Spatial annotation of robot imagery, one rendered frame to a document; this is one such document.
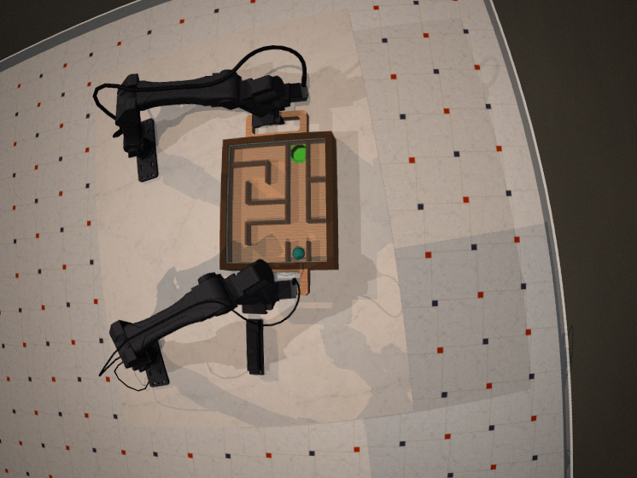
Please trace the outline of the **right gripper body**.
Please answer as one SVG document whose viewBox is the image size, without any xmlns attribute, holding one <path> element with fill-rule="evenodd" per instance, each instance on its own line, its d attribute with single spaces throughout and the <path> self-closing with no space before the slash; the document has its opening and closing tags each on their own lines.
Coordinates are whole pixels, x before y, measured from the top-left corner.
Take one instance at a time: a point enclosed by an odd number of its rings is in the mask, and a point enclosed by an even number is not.
<svg viewBox="0 0 637 478">
<path fill-rule="evenodd" d="M 242 305 L 242 312 L 246 314 L 267 314 L 266 305 L 279 299 L 292 298 L 290 281 L 273 282 L 254 295 Z"/>
</svg>

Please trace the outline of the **wooden maze board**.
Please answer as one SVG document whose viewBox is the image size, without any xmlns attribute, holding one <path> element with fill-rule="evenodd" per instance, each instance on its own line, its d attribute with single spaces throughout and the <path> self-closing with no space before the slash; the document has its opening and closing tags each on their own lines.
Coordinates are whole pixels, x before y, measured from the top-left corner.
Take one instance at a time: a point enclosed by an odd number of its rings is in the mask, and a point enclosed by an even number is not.
<svg viewBox="0 0 637 478">
<path fill-rule="evenodd" d="M 219 269 L 241 271 L 263 259 L 272 272 L 299 272 L 300 295 L 310 271 L 339 270 L 336 139 L 309 132 L 305 110 L 279 112 L 298 131 L 223 139 Z"/>
</svg>

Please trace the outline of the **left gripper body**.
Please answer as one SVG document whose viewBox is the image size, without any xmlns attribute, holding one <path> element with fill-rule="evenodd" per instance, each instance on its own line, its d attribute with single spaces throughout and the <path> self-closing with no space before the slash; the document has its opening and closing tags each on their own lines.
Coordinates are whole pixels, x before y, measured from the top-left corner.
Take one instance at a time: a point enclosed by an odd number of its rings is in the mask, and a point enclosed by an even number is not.
<svg viewBox="0 0 637 478">
<path fill-rule="evenodd" d="M 275 119 L 279 117 L 279 108 L 290 107 L 290 99 L 302 97 L 300 83 L 287 83 L 284 85 L 284 97 L 259 104 L 254 110 L 247 111 L 252 114 L 252 126 L 254 128 L 259 128 L 263 125 L 275 125 Z"/>
</svg>

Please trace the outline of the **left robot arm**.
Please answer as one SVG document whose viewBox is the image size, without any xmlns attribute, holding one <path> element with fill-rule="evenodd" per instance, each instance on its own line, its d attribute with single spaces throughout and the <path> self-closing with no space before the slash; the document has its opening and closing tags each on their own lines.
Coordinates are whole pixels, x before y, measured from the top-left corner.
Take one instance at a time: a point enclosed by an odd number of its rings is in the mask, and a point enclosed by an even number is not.
<svg viewBox="0 0 637 478">
<path fill-rule="evenodd" d="M 242 80 L 242 77 L 234 72 L 220 84 L 205 85 L 221 79 L 230 71 L 226 69 L 220 73 L 213 73 L 212 76 L 170 82 L 139 81 L 138 73 L 126 77 L 122 85 L 138 89 L 137 92 L 117 90 L 115 124 L 122 128 L 124 151 L 128 153 L 129 158 L 137 157 L 139 182 L 157 178 L 159 175 L 154 120 L 140 121 L 140 111 L 179 104 L 252 111 L 259 104 L 285 96 L 285 86 L 279 76 L 266 75 L 254 80 Z"/>
</svg>

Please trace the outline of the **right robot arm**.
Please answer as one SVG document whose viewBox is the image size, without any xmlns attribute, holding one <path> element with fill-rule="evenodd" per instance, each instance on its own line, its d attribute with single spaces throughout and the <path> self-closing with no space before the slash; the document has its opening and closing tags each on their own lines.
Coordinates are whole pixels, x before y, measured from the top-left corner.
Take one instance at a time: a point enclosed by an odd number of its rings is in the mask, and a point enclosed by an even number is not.
<svg viewBox="0 0 637 478">
<path fill-rule="evenodd" d="M 244 270 L 247 267 L 248 269 Z M 152 388 L 168 385 L 169 378 L 158 340 L 187 325 L 203 322 L 214 315 L 218 317 L 231 311 L 228 307 L 216 302 L 206 304 L 201 302 L 216 300 L 235 309 L 237 305 L 246 303 L 250 295 L 274 282 L 272 269 L 263 259 L 258 259 L 247 267 L 239 271 L 238 275 L 233 273 L 227 278 L 215 272 L 199 277 L 199 284 L 191 288 L 191 291 L 183 298 L 142 321 L 132 324 L 118 320 L 112 323 L 109 334 L 116 349 L 126 339 L 129 340 L 118 351 L 126 369 L 132 367 L 139 372 L 146 371 Z M 146 354 L 143 354 L 144 352 Z"/>
</svg>

